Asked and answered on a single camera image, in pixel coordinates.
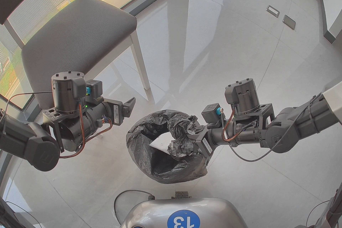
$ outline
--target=blue circular sticker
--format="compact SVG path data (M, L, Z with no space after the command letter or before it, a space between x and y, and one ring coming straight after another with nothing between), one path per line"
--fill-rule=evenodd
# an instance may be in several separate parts
M190 210L174 212L168 219L168 228L199 228L201 221Z

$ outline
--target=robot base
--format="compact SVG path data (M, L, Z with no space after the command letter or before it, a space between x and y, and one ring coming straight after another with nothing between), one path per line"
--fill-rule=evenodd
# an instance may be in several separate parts
M121 228L247 228L229 201L219 198L150 200L136 205Z

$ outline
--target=trash bag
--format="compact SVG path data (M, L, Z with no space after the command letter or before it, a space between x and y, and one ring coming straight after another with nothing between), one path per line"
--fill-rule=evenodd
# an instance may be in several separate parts
M128 131L128 152L140 170L159 183L194 180L207 174L210 157L204 156L187 134L197 134L203 128L196 116L175 110L154 112ZM149 145L168 131L175 139L168 147L170 155Z

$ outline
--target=gray upholstered seat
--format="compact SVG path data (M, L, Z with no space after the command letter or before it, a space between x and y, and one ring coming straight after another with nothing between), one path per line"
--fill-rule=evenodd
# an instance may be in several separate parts
M101 0L75 0L47 22L22 50L32 90L51 90L51 76L61 71L86 74L136 26L134 16ZM53 107L51 94L37 94L36 98L42 109Z

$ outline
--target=floor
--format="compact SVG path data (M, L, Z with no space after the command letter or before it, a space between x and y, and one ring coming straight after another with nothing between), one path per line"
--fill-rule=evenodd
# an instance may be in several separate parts
M280 11L279 18L265 11L267 5ZM282 22L285 14L296 21L295 30ZM131 117L50 172L18 162L6 200L31 211L47 228L118 227L113 201L126 189L149 191L157 199L169 199L175 190L225 198L250 228L305 225L310 210L330 199L342 180L340 125L254 163L221 146L205 177L174 185L159 184L135 166L125 135L160 109L196 115L204 124L203 108L216 102L228 108L225 86L246 77L254 79L260 102L273 103L275 113L308 101L342 71L342 45L323 37L319 0L158 0L137 18L151 90L144 91L128 49L97 79L107 98L136 97ZM245 145L236 151L254 159L267 150ZM119 218L145 199L139 193L119 198ZM308 225L323 207L313 211Z

